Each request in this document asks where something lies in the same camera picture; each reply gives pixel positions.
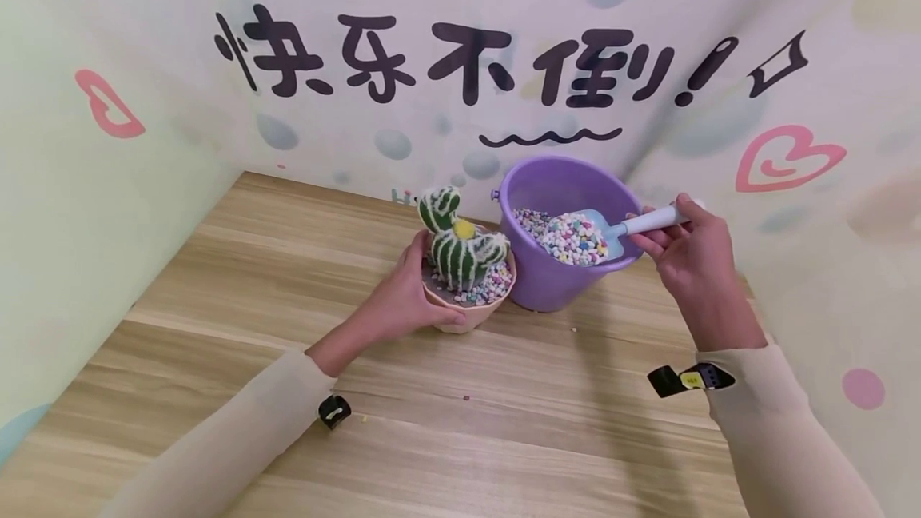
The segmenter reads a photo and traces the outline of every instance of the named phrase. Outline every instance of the pink dot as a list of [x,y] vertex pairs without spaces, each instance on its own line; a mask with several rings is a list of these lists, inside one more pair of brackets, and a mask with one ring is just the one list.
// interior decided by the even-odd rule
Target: pink dot
[[866,368],[852,368],[844,373],[841,387],[851,404],[864,410],[879,408],[886,397],[883,380]]

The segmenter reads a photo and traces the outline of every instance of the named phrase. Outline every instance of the heart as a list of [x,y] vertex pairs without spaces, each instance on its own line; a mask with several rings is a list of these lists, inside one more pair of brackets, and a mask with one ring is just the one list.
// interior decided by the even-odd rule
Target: heart
[[[770,141],[780,137],[793,138],[793,148],[785,157],[787,161],[794,162],[810,156],[824,156],[828,161],[825,166],[812,173],[804,173],[799,178],[782,180],[779,182],[769,183],[752,183],[752,167],[758,152]],[[844,160],[847,156],[847,150],[837,144],[812,144],[812,131],[802,125],[783,125],[774,129],[762,132],[751,144],[745,149],[743,158],[739,161],[739,171],[736,173],[736,192],[773,192],[775,190],[795,189],[796,186],[805,185],[808,181],[814,180],[820,175],[834,168],[838,162]],[[759,171],[766,177],[780,178],[791,177],[798,173],[795,167],[778,169],[774,166],[771,159],[763,160],[758,167]]]
[[[96,120],[97,126],[103,132],[115,138],[134,138],[144,134],[146,131],[144,125],[128,110],[128,106],[122,102],[113,87],[109,86],[109,83],[102,76],[92,70],[84,69],[77,71],[77,74],[74,75],[74,80],[77,80],[77,86],[80,87],[80,90],[83,90],[86,96],[89,96],[93,119]],[[99,98],[98,94],[93,90],[94,88],[104,94],[105,98],[108,98],[118,110],[122,111],[128,117],[128,122],[117,123],[111,121],[109,119],[109,105]]]

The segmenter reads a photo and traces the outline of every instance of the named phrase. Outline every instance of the exclamation mark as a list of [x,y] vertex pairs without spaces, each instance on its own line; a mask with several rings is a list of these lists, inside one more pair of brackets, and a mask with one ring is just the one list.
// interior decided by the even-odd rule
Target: exclamation mark
[[729,58],[729,55],[738,45],[739,39],[735,37],[727,37],[720,41],[720,44],[716,45],[716,48],[708,54],[707,58],[704,58],[704,62],[700,63],[697,70],[693,71],[693,74],[688,79],[688,90],[675,96],[675,104],[678,106],[690,105],[691,101],[693,101],[693,94],[688,91],[704,88],[704,84],[707,84],[710,77],[726,62],[726,59]]

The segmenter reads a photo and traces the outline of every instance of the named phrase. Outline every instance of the pink flower pot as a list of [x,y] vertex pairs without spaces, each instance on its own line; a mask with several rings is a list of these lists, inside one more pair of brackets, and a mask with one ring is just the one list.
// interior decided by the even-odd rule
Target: pink flower pot
[[474,328],[477,328],[480,324],[483,324],[486,318],[490,317],[490,314],[496,312],[496,308],[499,305],[502,305],[502,302],[508,298],[508,295],[512,292],[512,287],[515,286],[515,280],[517,278],[517,270],[515,269],[515,257],[512,255],[512,251],[508,251],[508,257],[505,258],[505,262],[508,262],[508,269],[512,273],[512,282],[508,286],[508,292],[505,295],[493,302],[491,305],[486,306],[472,306],[466,308],[458,305],[451,305],[446,301],[441,300],[441,297],[433,293],[428,286],[425,286],[425,283],[422,283],[422,288],[425,289],[425,298],[428,298],[433,305],[444,306],[450,308],[451,310],[456,310],[463,313],[467,317],[467,322],[462,325],[455,324],[446,324],[446,325],[434,325],[436,329],[441,330],[442,332],[450,332],[451,334],[463,334],[465,332],[470,332]]

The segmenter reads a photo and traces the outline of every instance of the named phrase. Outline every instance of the cactus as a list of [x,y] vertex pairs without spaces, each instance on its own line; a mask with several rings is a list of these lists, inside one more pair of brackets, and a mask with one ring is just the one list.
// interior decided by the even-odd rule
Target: cactus
[[419,217],[432,233],[429,258],[448,290],[469,290],[493,265],[508,256],[503,233],[481,233],[470,221],[458,217],[461,193],[454,186],[426,193],[419,199]]

